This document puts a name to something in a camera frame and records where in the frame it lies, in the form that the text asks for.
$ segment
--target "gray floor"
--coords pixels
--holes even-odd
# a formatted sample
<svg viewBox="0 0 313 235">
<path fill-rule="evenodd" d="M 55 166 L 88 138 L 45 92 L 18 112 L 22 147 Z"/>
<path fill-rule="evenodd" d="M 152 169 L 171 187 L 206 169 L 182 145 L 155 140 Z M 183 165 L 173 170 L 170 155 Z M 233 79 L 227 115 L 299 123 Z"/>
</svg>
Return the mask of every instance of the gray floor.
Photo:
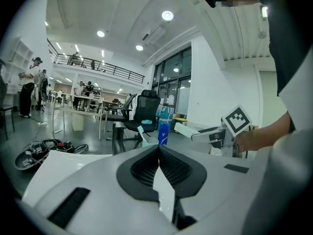
<svg viewBox="0 0 313 235">
<path fill-rule="evenodd" d="M 32 118 L 25 119 L 18 116 L 18 113 L 14 113 L 14 124 L 15 132 L 13 132 L 11 117 L 8 116 L 6 119 L 7 131 L 9 140 L 7 141 L 4 132 L 0 130 L 0 160 L 2 166 L 7 173 L 12 185 L 15 187 L 20 195 L 23 195 L 27 188 L 28 183 L 35 174 L 35 171 L 31 172 L 21 172 L 15 168 L 14 161 L 15 158 L 22 152 L 22 149 L 32 140 L 42 140 L 53 138 L 51 132 L 51 120 L 52 115 L 50 113 L 50 108 L 47 105 L 46 112 L 38 112 L 32 110 Z M 55 131 L 63 129 L 62 116 L 59 115 L 59 111 L 55 112 Z M 99 125 L 94 117 L 86 116 L 84 121 L 84 131 L 74 132 L 72 129 L 71 115 L 66 114 L 66 126 L 65 131 L 61 131 L 55 134 L 56 139 L 62 141 L 71 141 L 74 146 L 81 144 L 88 144 L 89 151 L 87 154 L 111 154 L 112 153 L 112 142 L 107 141 L 106 137 L 111 137 L 112 133 L 106 132 L 105 136 L 102 136 L 99 140 Z M 38 126 L 37 122 L 48 121 L 48 125 Z M 112 122 L 108 122 L 107 128 L 112 128 Z M 135 132 L 127 131 L 128 137 L 133 137 Z M 151 134 L 152 137 L 157 138 L 158 132 L 155 131 Z M 133 148 L 134 141 L 125 142 L 126 150 L 131 150 Z M 179 150 L 181 147 L 199 151 L 203 153 L 208 153 L 209 144 L 206 143 L 196 143 L 192 142 L 189 138 L 181 134 L 171 132 L 168 139 L 169 148 Z"/>
</svg>

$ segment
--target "person's hand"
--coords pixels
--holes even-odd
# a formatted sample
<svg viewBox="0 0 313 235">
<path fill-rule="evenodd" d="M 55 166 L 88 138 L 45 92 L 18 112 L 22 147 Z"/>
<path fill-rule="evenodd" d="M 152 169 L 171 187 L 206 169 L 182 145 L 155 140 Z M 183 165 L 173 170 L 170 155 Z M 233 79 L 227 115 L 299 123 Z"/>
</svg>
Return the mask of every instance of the person's hand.
<svg viewBox="0 0 313 235">
<path fill-rule="evenodd" d="M 238 146 L 239 153 L 253 150 L 253 131 L 240 133 L 236 137 L 235 144 Z"/>
</svg>

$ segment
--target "white shirt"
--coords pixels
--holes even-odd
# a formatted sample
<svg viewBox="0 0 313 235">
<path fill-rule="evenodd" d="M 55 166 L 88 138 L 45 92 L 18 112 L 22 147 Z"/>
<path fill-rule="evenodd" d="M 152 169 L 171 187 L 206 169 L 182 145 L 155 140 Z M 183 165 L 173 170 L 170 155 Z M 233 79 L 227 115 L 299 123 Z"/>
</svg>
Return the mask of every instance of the white shirt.
<svg viewBox="0 0 313 235">
<path fill-rule="evenodd" d="M 39 73 L 39 66 L 34 66 L 32 67 L 31 69 L 25 71 L 25 74 L 27 75 L 32 75 L 33 77 L 32 78 L 27 78 L 27 77 L 24 77 L 22 79 L 22 84 L 28 84 L 28 83 L 35 83 L 34 81 L 34 77 Z"/>
<path fill-rule="evenodd" d="M 83 86 L 77 85 L 75 87 L 76 90 L 76 95 L 81 96 L 82 95 L 82 91 L 83 91 Z"/>
</svg>

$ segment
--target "railing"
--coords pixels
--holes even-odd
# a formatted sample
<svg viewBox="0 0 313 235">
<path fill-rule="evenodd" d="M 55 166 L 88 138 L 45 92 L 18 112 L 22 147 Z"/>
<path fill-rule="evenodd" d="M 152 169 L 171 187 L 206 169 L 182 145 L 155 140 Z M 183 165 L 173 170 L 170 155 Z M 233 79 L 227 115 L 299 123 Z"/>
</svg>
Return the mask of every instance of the railing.
<svg viewBox="0 0 313 235">
<path fill-rule="evenodd" d="M 57 50 L 53 47 L 51 42 L 48 40 L 48 47 L 49 47 L 49 53 L 51 61 L 55 64 L 61 64 L 61 65 L 75 65 L 82 68 L 95 70 L 98 72 L 103 72 L 105 74 L 110 74 L 122 78 L 126 78 L 128 80 L 137 82 L 137 83 L 143 83 L 143 79 L 145 76 L 140 75 L 136 72 L 111 65 L 108 63 L 102 63 L 97 60 L 93 60 L 90 58 L 79 56 L 73 56 L 73 55 L 66 55 L 66 57 L 63 54 L 59 54 Z"/>
</svg>

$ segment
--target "ceiling light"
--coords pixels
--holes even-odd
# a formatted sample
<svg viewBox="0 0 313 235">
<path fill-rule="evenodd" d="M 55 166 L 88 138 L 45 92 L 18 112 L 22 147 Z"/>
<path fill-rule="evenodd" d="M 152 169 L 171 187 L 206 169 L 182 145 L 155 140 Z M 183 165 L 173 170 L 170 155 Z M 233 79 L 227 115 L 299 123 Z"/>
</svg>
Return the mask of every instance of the ceiling light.
<svg viewBox="0 0 313 235">
<path fill-rule="evenodd" d="M 98 35 L 99 37 L 104 37 L 104 32 L 101 31 L 101 30 L 99 30 L 99 31 L 97 32 L 97 35 Z"/>
<path fill-rule="evenodd" d="M 266 6 L 262 7 L 262 17 L 263 18 L 268 17 L 268 8 Z"/>
<path fill-rule="evenodd" d="M 174 14 L 167 10 L 162 13 L 162 17 L 165 21 L 170 21 L 174 18 Z"/>
<path fill-rule="evenodd" d="M 139 51 L 142 51 L 142 50 L 143 50 L 143 47 L 142 47 L 141 45 L 137 45 L 137 46 L 136 46 L 136 49 L 139 50 Z"/>
<path fill-rule="evenodd" d="M 58 43 L 56 43 L 56 45 L 59 47 L 59 49 L 61 49 L 60 45 Z"/>
</svg>

